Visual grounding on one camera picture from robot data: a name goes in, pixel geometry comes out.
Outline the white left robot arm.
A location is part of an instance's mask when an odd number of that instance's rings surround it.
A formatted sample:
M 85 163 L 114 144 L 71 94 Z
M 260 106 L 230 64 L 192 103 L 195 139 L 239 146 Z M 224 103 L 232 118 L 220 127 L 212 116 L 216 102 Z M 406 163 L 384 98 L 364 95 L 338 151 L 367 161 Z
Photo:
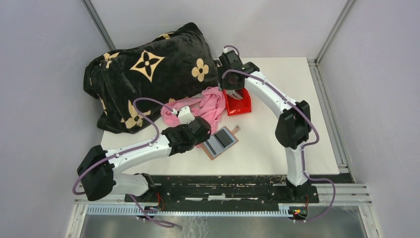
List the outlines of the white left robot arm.
M 125 171 L 139 164 L 185 153 L 210 138 L 211 126 L 201 117 L 190 123 L 168 127 L 155 137 L 130 146 L 105 150 L 101 145 L 92 147 L 76 172 L 76 187 L 82 185 L 82 195 L 88 201 L 97 201 L 110 194 L 132 194 L 143 201 L 154 199 L 156 188 L 149 175 L 126 174 Z

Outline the black credit card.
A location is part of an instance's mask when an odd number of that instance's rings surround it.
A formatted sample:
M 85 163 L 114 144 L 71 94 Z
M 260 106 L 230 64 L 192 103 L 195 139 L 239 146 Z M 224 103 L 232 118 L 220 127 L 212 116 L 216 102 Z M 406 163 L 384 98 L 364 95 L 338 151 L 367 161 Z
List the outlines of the black credit card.
M 220 129 L 214 136 L 223 149 L 233 146 L 238 141 L 233 133 L 227 128 Z

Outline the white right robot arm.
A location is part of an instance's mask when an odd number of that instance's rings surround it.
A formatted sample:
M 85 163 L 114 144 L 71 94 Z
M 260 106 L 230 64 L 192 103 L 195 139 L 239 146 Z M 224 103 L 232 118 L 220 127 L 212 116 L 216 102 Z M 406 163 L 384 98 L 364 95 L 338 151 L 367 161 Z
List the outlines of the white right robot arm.
M 303 185 L 308 181 L 304 175 L 301 149 L 312 130 L 309 104 L 284 95 L 268 81 L 258 66 L 253 62 L 243 63 L 234 50 L 224 50 L 218 59 L 218 86 L 227 96 L 239 101 L 248 91 L 275 114 L 275 137 L 285 148 L 287 182 L 291 184 L 286 188 L 286 196 L 292 202 L 301 201 L 306 196 Z

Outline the tan leather card holder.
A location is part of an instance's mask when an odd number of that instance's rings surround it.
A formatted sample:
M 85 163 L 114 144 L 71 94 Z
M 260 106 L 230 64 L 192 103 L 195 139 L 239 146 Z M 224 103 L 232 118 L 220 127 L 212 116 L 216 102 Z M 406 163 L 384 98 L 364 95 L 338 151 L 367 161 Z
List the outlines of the tan leather card holder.
M 239 130 L 239 125 L 232 130 L 224 126 L 199 146 L 211 160 L 214 160 L 239 141 L 235 136 Z

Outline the red plastic bin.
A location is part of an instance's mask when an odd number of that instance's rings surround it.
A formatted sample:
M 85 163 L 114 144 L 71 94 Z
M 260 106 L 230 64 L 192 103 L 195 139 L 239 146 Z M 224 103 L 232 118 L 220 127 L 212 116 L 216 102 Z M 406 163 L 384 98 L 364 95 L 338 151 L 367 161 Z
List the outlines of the red plastic bin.
M 243 97 L 241 100 L 232 98 L 228 95 L 226 90 L 223 91 L 223 94 L 225 96 L 228 116 L 247 114 L 252 111 L 252 100 L 249 92 L 246 89 L 240 89 L 237 93 L 239 96 Z

